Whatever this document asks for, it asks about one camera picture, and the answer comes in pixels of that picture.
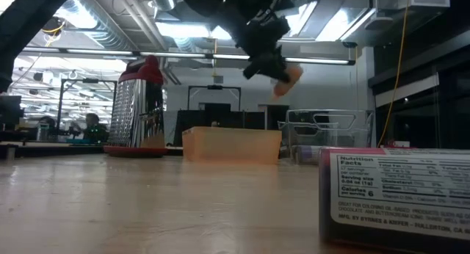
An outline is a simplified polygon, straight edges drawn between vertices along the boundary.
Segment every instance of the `wooden tabletop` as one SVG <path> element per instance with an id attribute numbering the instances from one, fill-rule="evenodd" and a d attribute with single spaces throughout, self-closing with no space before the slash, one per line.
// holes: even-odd
<path id="1" fill-rule="evenodd" d="M 368 253 L 323 244 L 318 169 L 106 155 L 0 165 L 0 253 Z"/>

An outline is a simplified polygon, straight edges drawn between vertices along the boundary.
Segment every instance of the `white wall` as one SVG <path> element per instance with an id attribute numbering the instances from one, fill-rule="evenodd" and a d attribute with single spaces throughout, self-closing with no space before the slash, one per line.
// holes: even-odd
<path id="1" fill-rule="evenodd" d="M 167 110 L 168 111 L 177 111 L 180 109 L 187 109 L 187 99 L 188 99 L 188 86 L 173 86 L 168 87 L 168 100 L 167 100 Z M 197 89 L 191 90 L 191 101 L 189 103 L 189 109 L 198 110 L 199 103 L 219 103 L 219 104 L 231 104 L 232 111 L 238 111 L 238 91 L 231 90 L 230 93 L 228 90 L 207 90 L 201 89 L 197 92 Z M 290 97 L 287 96 L 278 101 L 272 99 L 272 89 L 271 88 L 242 88 L 242 108 L 247 112 L 257 112 L 258 105 L 260 104 L 279 104 L 279 105 L 290 105 Z"/>
<path id="2" fill-rule="evenodd" d="M 373 110 L 372 92 L 367 79 L 374 75 L 373 48 L 365 48 L 358 59 L 358 78 L 356 66 L 340 65 L 303 65 L 304 75 L 292 91 L 278 101 L 272 99 L 270 80 L 254 77 L 246 80 L 240 70 L 218 70 L 224 75 L 225 86 L 242 88 L 242 110 L 258 111 L 258 105 L 290 105 L 291 109 L 369 109 Z M 188 85 L 208 85 L 212 83 L 211 70 L 175 70 L 182 86 L 169 86 L 167 110 L 187 108 Z M 235 111 L 238 100 L 228 91 L 209 91 L 202 89 L 192 99 L 190 109 L 198 109 L 199 103 L 227 103 Z"/>
<path id="3" fill-rule="evenodd" d="M 394 90 L 389 90 L 387 92 L 383 92 L 379 95 L 376 95 L 375 103 L 377 104 L 377 107 L 384 106 L 386 104 L 390 104 L 392 98 L 393 101 L 397 101 L 406 98 L 410 95 L 414 95 L 418 92 L 422 92 L 437 86 L 439 86 L 439 77 L 436 74 L 429 76 L 426 79 L 422 79 L 419 81 L 412 82 L 410 84 L 406 84 L 405 86 L 398 87 L 396 92 L 394 92 Z"/>

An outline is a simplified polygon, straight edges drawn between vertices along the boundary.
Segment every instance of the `nutrition facts label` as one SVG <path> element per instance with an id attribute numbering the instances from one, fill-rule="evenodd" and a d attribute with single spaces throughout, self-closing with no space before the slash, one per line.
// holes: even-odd
<path id="1" fill-rule="evenodd" d="M 335 221 L 470 239 L 469 155 L 332 153 L 330 163 Z"/>

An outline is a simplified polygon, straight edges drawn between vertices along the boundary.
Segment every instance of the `plastic bin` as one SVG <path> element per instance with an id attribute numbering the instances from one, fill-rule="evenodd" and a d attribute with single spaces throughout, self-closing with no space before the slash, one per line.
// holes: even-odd
<path id="1" fill-rule="evenodd" d="M 183 154 L 191 162 L 277 164 L 280 131 L 194 127 L 183 132 Z"/>
<path id="2" fill-rule="evenodd" d="M 289 110 L 281 130 L 292 160 L 317 164 L 322 147 L 370 148 L 373 121 L 371 111 Z"/>

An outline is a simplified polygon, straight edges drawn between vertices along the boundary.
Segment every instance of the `ceiling light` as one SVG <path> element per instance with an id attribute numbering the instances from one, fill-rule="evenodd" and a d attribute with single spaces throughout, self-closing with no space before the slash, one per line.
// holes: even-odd
<path id="1" fill-rule="evenodd" d="M 209 30 L 203 24 L 189 23 L 160 23 L 157 22 L 160 34 L 167 37 L 208 37 Z"/>
<path id="2" fill-rule="evenodd" d="M 350 63 L 349 60 L 343 60 L 343 59 L 309 59 L 309 58 L 286 58 L 286 62 L 333 64 L 333 65 L 348 65 Z"/>
<path id="3" fill-rule="evenodd" d="M 364 23 L 366 23 L 366 21 L 369 20 L 369 18 L 375 14 L 375 11 L 376 11 L 376 9 L 375 9 L 375 8 L 372 8 L 363 18 L 360 19 L 359 22 L 357 22 L 356 24 L 354 24 L 354 25 L 340 38 L 340 40 L 341 40 L 341 41 L 344 41 L 344 40 L 346 40 L 352 33 L 356 32 L 356 31 L 359 29 L 360 26 L 362 26 Z"/>
<path id="4" fill-rule="evenodd" d="M 174 57 L 174 58 L 187 58 L 187 59 L 205 59 L 205 54 L 196 53 L 176 53 L 176 52 L 141 52 L 140 55 L 146 57 L 154 55 L 155 57 Z"/>
<path id="5" fill-rule="evenodd" d="M 217 39 L 220 39 L 220 40 L 231 40 L 232 39 L 232 36 L 230 36 L 230 34 L 220 26 L 218 26 L 214 30 L 212 30 L 211 37 L 217 38 Z"/>
<path id="6" fill-rule="evenodd" d="M 228 54 L 214 54 L 215 59 L 240 59 L 248 60 L 250 56 L 247 55 L 228 55 Z"/>
<path id="7" fill-rule="evenodd" d="M 78 66 L 79 68 L 100 71 L 100 70 L 113 70 L 123 72 L 126 70 L 127 64 L 119 59 L 79 59 L 69 58 L 66 59 L 69 63 Z"/>
<path id="8" fill-rule="evenodd" d="M 292 15 L 297 16 L 297 23 L 293 25 L 289 24 L 291 27 L 291 33 L 289 35 L 290 37 L 300 34 L 311 14 L 314 12 L 317 4 L 318 3 L 316 1 L 313 1 L 310 4 L 304 4 L 303 6 L 299 7 L 299 15 Z"/>
<path id="9" fill-rule="evenodd" d="M 58 48 L 35 48 L 35 47 L 26 47 L 23 49 L 23 52 L 60 52 Z"/>
<path id="10" fill-rule="evenodd" d="M 43 116 L 43 113 L 25 113 L 27 116 Z"/>
<path id="11" fill-rule="evenodd" d="M 86 91 L 86 90 L 80 90 L 79 94 L 85 95 L 85 96 L 88 96 L 88 97 L 94 97 L 95 96 L 95 94 L 93 92 Z"/>
<path id="12" fill-rule="evenodd" d="M 33 102 L 36 104 L 58 104 L 59 99 L 44 99 L 44 98 L 21 98 L 23 102 Z M 112 106 L 112 101 L 97 101 L 97 100 L 74 100 L 64 99 L 63 104 L 89 104 L 90 106 Z"/>
<path id="13" fill-rule="evenodd" d="M 52 84 L 54 80 L 54 74 L 52 71 L 46 70 L 43 72 L 43 82 L 46 84 Z"/>
<path id="14" fill-rule="evenodd" d="M 316 41 L 337 41 L 349 29 L 347 11 L 341 8 L 327 23 Z"/>
<path id="15" fill-rule="evenodd" d="M 132 51 L 108 51 L 93 49 L 68 49 L 69 53 L 92 54 L 92 55 L 115 55 L 115 56 L 132 56 Z"/>

